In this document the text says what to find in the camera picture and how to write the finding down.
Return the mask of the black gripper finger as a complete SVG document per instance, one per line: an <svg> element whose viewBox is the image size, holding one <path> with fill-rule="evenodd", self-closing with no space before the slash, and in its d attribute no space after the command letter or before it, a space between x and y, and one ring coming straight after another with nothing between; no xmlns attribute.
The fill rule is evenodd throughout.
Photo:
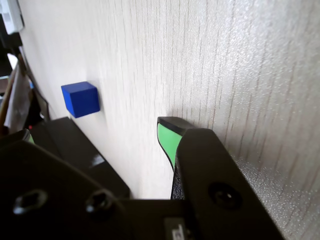
<svg viewBox="0 0 320 240"><path fill-rule="evenodd" d="M18 132L0 140L3 240L128 240L112 194Z"/></svg>
<svg viewBox="0 0 320 240"><path fill-rule="evenodd" d="M283 238L213 130L160 116L157 139L174 171L171 196L187 202L197 239Z"/></svg>

